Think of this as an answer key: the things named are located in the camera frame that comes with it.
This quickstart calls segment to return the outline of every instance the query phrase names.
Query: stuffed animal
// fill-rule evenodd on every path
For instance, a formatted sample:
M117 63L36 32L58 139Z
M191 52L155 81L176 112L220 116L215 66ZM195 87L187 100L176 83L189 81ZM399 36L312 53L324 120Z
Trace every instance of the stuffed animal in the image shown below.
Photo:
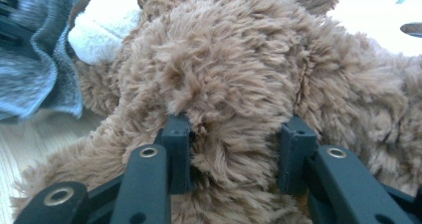
M122 174L130 153L180 113L200 174L193 192L172 196L173 223L311 223L276 183L276 133L294 113L319 143L352 150L380 181L414 194L422 56L347 34L325 16L336 1L137 0L139 10L122 9L139 21L115 54L76 58L85 104L106 119L22 173L16 213L55 182L93 189Z

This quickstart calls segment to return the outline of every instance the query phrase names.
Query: brown teddy bear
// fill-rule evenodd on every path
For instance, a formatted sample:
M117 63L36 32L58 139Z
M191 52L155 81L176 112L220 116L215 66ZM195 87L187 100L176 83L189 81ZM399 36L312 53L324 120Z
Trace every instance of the brown teddy bear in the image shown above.
M23 173L16 213L43 188L122 174L170 114L195 132L196 190L173 223L311 223L277 189L276 132L294 113L318 142L355 152L382 182L422 183L422 56L388 54L325 12L338 0L137 0L112 62L77 60L85 104L106 119Z

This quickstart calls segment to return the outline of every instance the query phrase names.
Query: wooden floor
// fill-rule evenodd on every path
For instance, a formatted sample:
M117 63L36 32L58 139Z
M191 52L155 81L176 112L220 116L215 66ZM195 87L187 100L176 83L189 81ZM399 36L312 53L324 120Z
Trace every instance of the wooden floor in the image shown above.
M40 111L19 124L0 124L0 223L12 223L9 197L20 171L42 160L60 146L75 143L99 126L102 118L84 111L80 119L68 114Z

